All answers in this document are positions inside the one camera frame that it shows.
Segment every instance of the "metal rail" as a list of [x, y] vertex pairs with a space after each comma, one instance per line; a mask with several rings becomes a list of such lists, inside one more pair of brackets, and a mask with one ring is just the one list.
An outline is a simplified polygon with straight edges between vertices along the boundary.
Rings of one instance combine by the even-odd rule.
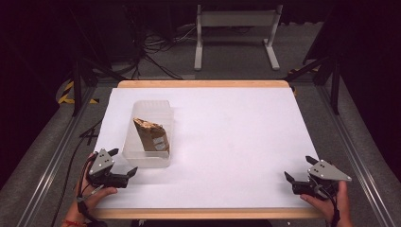
[[342, 122], [340, 116], [334, 114], [331, 108], [329, 94], [327, 93], [327, 91], [323, 86], [317, 86], [316, 88], [318, 90], [321, 99], [323, 100], [323, 103], [327, 111], [330, 113], [331, 118], [334, 124], [336, 125], [337, 130], [339, 131], [342, 142], [346, 148], [346, 154], [348, 156], [348, 159], [351, 165], [353, 166], [354, 171], [357, 174], [360, 184], [362, 185], [363, 191], [365, 192], [366, 197], [369, 200], [369, 203], [372, 205], [372, 208], [375, 212], [378, 221], [380, 222], [380, 225], [386, 227], [395, 227], [392, 217], [386, 205], [384, 204], [384, 201], [381, 199], [378, 193], [377, 186], [375, 184], [374, 178], [372, 177], [372, 174], [370, 173], [366, 165], [363, 164], [359, 154], [357, 153], [357, 149], [355, 148], [351, 140], [348, 130], [345, 128], [344, 123]]
[[74, 133], [80, 119], [82, 118], [83, 113], [85, 112], [85, 109], [87, 107], [87, 103], [89, 103], [90, 99], [92, 98], [94, 91], [95, 88], [93, 87], [88, 87], [87, 90], [85, 91], [82, 100], [82, 103], [85, 104], [82, 105], [82, 108], [77, 113], [77, 115], [73, 117], [71, 121], [68, 123], [67, 129], [64, 135], [62, 136], [62, 139], [58, 147], [56, 148], [54, 155], [50, 160], [50, 163], [47, 166], [46, 171], [44, 172], [41, 180], [39, 181], [38, 186], [36, 187], [35, 192], [33, 193], [32, 198], [30, 199], [29, 204], [27, 205], [26, 210], [21, 216], [17, 226], [24, 226], [24, 227], [30, 226], [32, 220], [35, 219], [35, 216], [38, 213], [39, 208], [42, 205], [42, 202], [44, 201], [44, 197], [46, 196], [47, 191], [50, 185], [52, 184], [54, 177], [56, 176], [61, 161], [65, 156], [66, 148], [69, 145], [71, 136]]

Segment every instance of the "plastic bin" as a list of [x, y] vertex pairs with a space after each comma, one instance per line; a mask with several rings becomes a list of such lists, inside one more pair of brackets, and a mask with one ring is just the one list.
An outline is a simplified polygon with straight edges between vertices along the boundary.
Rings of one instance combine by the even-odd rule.
[[[163, 126], [168, 143], [167, 151], [144, 151], [138, 131], [133, 123], [134, 117], [147, 120]], [[133, 104], [132, 115], [123, 147], [123, 156], [131, 166], [138, 167], [168, 167], [173, 151], [172, 131], [174, 114], [167, 100], [140, 100]]]

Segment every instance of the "table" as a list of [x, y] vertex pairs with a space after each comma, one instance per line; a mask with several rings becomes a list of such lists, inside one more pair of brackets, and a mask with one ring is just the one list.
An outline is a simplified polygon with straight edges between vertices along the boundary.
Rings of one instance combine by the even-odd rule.
[[[126, 189], [102, 201], [97, 218], [322, 217], [292, 194], [284, 176], [305, 180], [305, 156], [317, 157], [285, 81], [122, 81], [95, 150], [122, 150], [132, 104], [157, 98], [174, 110], [171, 165], [138, 169]], [[113, 158], [113, 173], [131, 169], [120, 153]]]

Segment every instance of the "human hand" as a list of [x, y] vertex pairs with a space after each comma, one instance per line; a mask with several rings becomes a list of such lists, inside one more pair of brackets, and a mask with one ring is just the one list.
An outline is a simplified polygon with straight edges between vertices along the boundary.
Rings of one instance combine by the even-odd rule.
[[[94, 190], [96, 190], [95, 187], [89, 184], [89, 182], [86, 179], [86, 173], [88, 171], [88, 166], [86, 167], [84, 171], [84, 176], [82, 179], [82, 187], [81, 187], [81, 196], [89, 196]], [[76, 183], [75, 189], [74, 189], [74, 195], [75, 198], [78, 196], [78, 186], [79, 186], [79, 180]], [[86, 207], [88, 208], [88, 212], [91, 214], [91, 211], [95, 209], [95, 207], [100, 203], [100, 201], [112, 194], [117, 193], [117, 188], [115, 187], [106, 187], [98, 190], [95, 194], [89, 196], [84, 202]], [[65, 219], [68, 221], [73, 221], [76, 223], [84, 223], [85, 222], [85, 216], [83, 216], [79, 210], [78, 210], [78, 203], [76, 200], [73, 200], [73, 202], [70, 205], [70, 208], [65, 215]]]
[[81, 185], [81, 192], [79, 193], [79, 181], [76, 184], [75, 187], [75, 195], [79, 196], [79, 194], [82, 197], [88, 197], [85, 200], [85, 205], [88, 208], [88, 212], [90, 212], [91, 210], [93, 210], [98, 203], [100, 203], [100, 201], [112, 194], [116, 194], [117, 193], [117, 188], [115, 187], [106, 187], [106, 188], [101, 188], [100, 190], [98, 190], [97, 192], [95, 192], [95, 194], [91, 195], [91, 193], [93, 193], [96, 188], [93, 187], [91, 184], [89, 184], [88, 180], [87, 180], [87, 176], [86, 173], [88, 172], [88, 168], [91, 165], [92, 162], [89, 163], [89, 165], [86, 167], [85, 171], [84, 171], [84, 175], [83, 175], [83, 179], [82, 179], [82, 185]]
[[[314, 206], [316, 209], [323, 213], [324, 219], [331, 223], [334, 216], [334, 207], [331, 200], [321, 201], [317, 198], [311, 197], [306, 194], [302, 194], [300, 198], [307, 203]], [[348, 199], [348, 189], [347, 183], [344, 181], [339, 182], [339, 192], [336, 196], [337, 208], [340, 211], [340, 221], [338, 227], [348, 227], [352, 226], [351, 216], [350, 216], [350, 204]]]

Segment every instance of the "wooden table edge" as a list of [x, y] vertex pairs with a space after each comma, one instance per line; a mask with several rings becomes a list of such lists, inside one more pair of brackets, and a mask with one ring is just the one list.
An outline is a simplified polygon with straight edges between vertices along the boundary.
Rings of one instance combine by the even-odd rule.
[[285, 80], [123, 80], [117, 88], [270, 87], [288, 88]]
[[305, 219], [323, 218], [310, 208], [189, 208], [189, 209], [95, 209], [94, 216], [102, 219]]

